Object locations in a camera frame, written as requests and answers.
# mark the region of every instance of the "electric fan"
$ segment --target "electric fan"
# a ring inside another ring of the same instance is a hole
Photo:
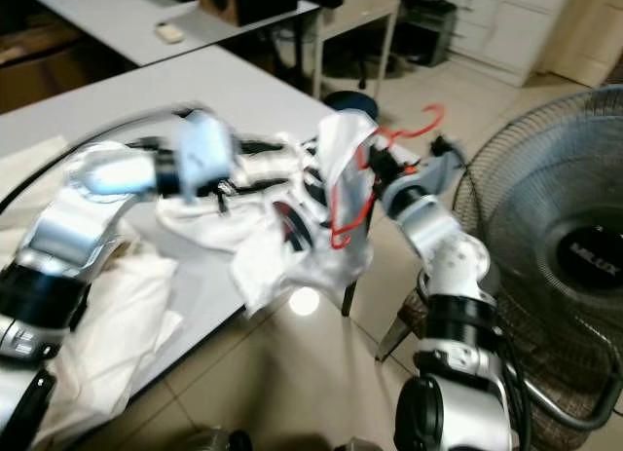
[[[537,405],[534,445],[576,449],[622,385],[623,85],[509,123],[469,164],[454,210],[499,269],[500,325]]]

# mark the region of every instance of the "white table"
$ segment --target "white table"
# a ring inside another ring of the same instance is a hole
[[[300,1],[296,11],[237,27],[202,11],[197,1],[37,1],[138,66],[186,54],[318,8],[313,3]],[[160,22],[175,24],[184,32],[184,40],[177,44],[164,42],[155,32]]]
[[[290,132],[301,140],[312,137],[317,122],[331,112],[214,46],[0,115],[0,156],[56,134],[73,142],[119,119],[189,101],[213,108],[240,132]],[[231,256],[170,234],[156,221],[153,205],[136,207],[128,220],[164,255],[180,261],[169,307],[185,317],[181,333],[133,385],[137,392],[239,310],[242,301],[229,276]]]

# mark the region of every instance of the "white towel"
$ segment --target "white towel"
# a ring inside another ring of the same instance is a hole
[[[66,146],[55,137],[0,160],[0,196]],[[0,264],[9,263],[33,219],[62,183],[62,167],[36,181],[0,216]],[[48,369],[57,378],[51,407],[36,442],[55,441],[104,423],[126,407],[132,380],[154,358],[182,318],[166,309],[177,267],[141,242],[121,222],[123,251],[116,251],[93,282],[89,307]]]
[[[253,186],[262,180],[287,180],[292,174],[299,173],[303,167],[303,151],[293,146],[284,133],[266,138],[245,136],[241,140],[262,142],[280,149],[238,155],[230,177],[230,182],[237,187]],[[278,193],[275,188],[282,186],[227,197],[225,213],[220,212],[214,195],[201,198],[192,205],[187,205],[179,198],[159,199],[156,215],[169,231],[194,244],[236,252],[251,232],[271,218],[271,195]]]

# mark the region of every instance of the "speaker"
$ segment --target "speaker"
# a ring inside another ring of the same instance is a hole
[[[199,2],[204,11],[233,25],[250,24],[297,8],[297,0],[199,0]]]

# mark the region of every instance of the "fan logo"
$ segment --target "fan logo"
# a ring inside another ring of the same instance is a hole
[[[592,264],[598,269],[610,274],[611,276],[616,276],[621,268],[617,268],[613,264],[608,263],[607,261],[602,260],[602,258],[596,257],[590,250],[580,246],[576,242],[571,244],[570,250],[577,254],[584,261]]]

